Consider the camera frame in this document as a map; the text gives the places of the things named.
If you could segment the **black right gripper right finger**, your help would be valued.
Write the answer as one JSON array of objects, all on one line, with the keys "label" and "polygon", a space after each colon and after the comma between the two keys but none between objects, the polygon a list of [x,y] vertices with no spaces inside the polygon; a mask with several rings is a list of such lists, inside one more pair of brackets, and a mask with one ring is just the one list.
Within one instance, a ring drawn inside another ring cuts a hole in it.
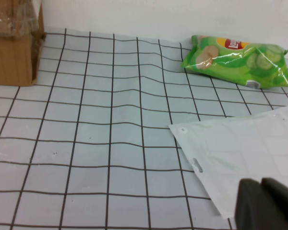
[{"label": "black right gripper right finger", "polygon": [[288,187],[273,178],[263,178],[261,185],[272,197],[288,222]]}]

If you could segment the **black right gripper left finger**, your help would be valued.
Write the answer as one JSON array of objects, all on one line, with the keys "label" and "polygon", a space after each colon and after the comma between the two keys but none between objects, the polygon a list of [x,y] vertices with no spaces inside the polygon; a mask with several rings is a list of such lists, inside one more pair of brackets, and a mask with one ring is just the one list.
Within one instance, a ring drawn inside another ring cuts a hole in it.
[{"label": "black right gripper left finger", "polygon": [[288,222],[261,182],[240,181],[234,216],[237,229],[288,230]]}]

